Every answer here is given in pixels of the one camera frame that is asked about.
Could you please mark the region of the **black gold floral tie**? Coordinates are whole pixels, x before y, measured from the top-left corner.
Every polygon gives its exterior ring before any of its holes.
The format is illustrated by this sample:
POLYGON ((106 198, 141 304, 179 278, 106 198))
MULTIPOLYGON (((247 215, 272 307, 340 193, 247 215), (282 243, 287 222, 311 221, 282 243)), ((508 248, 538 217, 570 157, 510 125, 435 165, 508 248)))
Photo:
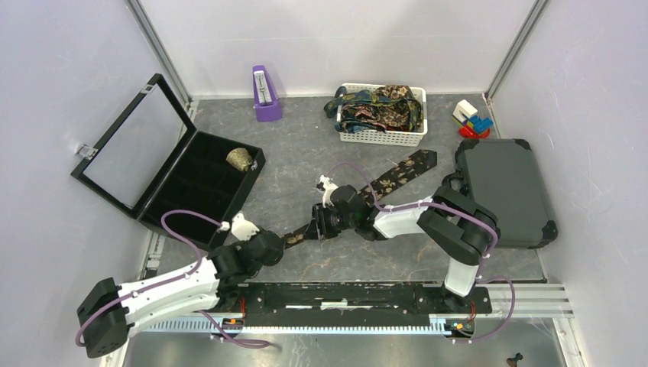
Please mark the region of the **black gold floral tie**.
MULTIPOLYGON (((436 151, 419 149, 357 192, 374 210, 376 201, 432 170, 437 163, 436 151)), ((283 240, 286 242, 286 248, 292 248, 308 240, 317 240, 311 239, 311 220, 309 224, 284 235, 283 240)))

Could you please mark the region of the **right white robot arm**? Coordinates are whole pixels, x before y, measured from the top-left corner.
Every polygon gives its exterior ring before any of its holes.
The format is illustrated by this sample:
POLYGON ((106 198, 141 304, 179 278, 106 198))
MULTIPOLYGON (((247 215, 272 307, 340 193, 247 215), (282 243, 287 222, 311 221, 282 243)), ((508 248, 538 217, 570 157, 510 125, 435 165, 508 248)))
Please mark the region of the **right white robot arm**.
POLYGON ((452 312, 471 303, 482 260, 500 235, 492 212, 450 187, 399 206, 368 204, 350 185, 326 188, 303 237, 330 239, 346 230, 367 241, 414 234, 431 238, 450 257, 441 300, 452 312))

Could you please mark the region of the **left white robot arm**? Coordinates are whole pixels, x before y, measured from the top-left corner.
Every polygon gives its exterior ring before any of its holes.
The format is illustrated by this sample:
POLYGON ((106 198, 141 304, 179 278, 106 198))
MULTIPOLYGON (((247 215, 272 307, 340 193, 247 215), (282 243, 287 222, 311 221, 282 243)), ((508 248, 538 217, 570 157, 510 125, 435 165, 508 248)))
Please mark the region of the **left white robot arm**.
POLYGON ((75 342, 89 358, 99 358, 155 323, 213 307, 234 310, 240 284, 277 264, 285 246, 280 236, 262 230, 166 274, 124 284, 103 279, 76 310, 80 329, 75 342))

